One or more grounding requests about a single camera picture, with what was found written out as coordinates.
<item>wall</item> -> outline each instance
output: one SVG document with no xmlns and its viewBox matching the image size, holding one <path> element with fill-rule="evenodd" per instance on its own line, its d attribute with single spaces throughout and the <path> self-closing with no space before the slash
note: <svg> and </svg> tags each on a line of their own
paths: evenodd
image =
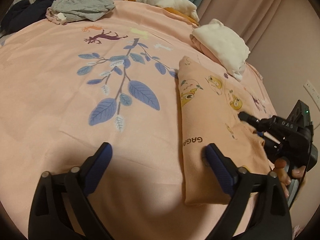
<svg viewBox="0 0 320 240">
<path fill-rule="evenodd" d="M 310 107 L 314 124 L 320 113 L 303 88 L 308 80 L 320 92 L 320 19 L 308 0 L 283 0 L 248 62 L 263 83 L 279 116 L 287 117 L 298 99 Z M 314 144 L 320 150 L 320 127 Z M 308 183 L 292 207 L 292 224 L 304 227 L 320 204 L 320 161 L 308 172 Z"/>
</svg>

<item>pink duvet cover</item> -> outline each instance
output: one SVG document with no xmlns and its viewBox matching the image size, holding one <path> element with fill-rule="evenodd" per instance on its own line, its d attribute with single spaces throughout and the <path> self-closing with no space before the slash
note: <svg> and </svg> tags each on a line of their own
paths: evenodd
<svg viewBox="0 0 320 240">
<path fill-rule="evenodd" d="M 89 200 L 116 240 L 205 239 L 226 206 L 184 204 L 176 72 L 185 55 L 217 75 L 225 69 L 193 48 L 194 26 L 182 17 L 115 5 L 95 23 L 39 21 L 0 48 L 0 200 L 27 235 L 41 173 L 81 165 L 106 141 L 113 158 Z M 253 68 L 241 85 L 270 101 Z"/>
</svg>

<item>deer print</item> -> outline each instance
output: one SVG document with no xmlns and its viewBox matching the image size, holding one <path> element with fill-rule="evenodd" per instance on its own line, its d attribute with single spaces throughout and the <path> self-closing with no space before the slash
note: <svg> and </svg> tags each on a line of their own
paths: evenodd
<svg viewBox="0 0 320 240">
<path fill-rule="evenodd" d="M 101 30 L 102 30 L 102 27 L 92 25 L 92 26 L 84 27 L 84 28 L 82 29 L 82 32 L 84 32 L 84 33 L 85 33 L 85 32 L 89 33 L 89 32 L 90 32 L 90 30 L 89 30 L 89 29 L 93 29 L 93 30 L 101 31 Z"/>
<path fill-rule="evenodd" d="M 119 37 L 119 35 L 117 33 L 115 33 L 116 36 L 110 36 L 110 35 L 108 35 L 109 33 L 111 33 L 111 32 L 104 33 L 104 30 L 102 30 L 101 34 L 95 35 L 93 37 L 89 37 L 88 39 L 84 39 L 84 41 L 88 42 L 88 44 L 95 43 L 96 41 L 98 42 L 98 44 L 101 44 L 101 41 L 99 41 L 98 38 L 107 39 L 107 40 L 111 40 L 111 41 L 117 41 L 119 39 L 128 37 L 128 36 Z"/>
</svg>

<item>pink pillowcase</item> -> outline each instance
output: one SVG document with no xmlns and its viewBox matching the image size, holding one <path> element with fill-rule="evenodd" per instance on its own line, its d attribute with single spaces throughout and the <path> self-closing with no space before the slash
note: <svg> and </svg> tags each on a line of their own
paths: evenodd
<svg viewBox="0 0 320 240">
<path fill-rule="evenodd" d="M 206 46 L 204 46 L 200 41 L 198 41 L 196 37 L 193 37 L 191 40 L 201 53 L 206 55 L 209 59 L 211 59 L 215 63 L 218 63 L 219 65 L 223 66 L 221 62 L 218 60 L 218 58 Z M 245 65 L 246 67 L 251 68 L 261 81 L 263 80 L 263 76 L 261 76 L 261 74 L 258 72 L 258 70 L 256 70 L 255 67 L 253 67 L 247 62 L 245 62 Z"/>
</svg>

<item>pink curtain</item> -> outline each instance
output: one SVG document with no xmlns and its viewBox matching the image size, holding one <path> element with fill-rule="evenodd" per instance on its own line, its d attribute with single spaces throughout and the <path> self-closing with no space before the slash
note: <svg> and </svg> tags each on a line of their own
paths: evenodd
<svg viewBox="0 0 320 240">
<path fill-rule="evenodd" d="M 268 27 L 281 0 L 203 0 L 200 24 L 216 18 L 244 39 L 250 50 Z"/>
</svg>

